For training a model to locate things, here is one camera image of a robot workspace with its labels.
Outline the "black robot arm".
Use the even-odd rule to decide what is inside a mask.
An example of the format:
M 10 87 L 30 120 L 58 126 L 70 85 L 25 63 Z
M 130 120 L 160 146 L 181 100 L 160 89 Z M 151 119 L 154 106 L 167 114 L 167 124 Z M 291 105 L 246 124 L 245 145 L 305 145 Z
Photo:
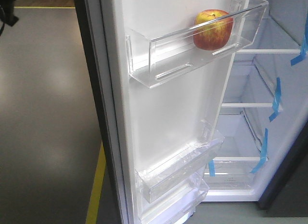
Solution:
M 16 0 L 0 0 L 0 20 L 2 21 L 2 26 L 0 28 L 1 35 L 4 31 L 5 24 L 14 26 L 19 20 L 13 13 L 15 1 Z

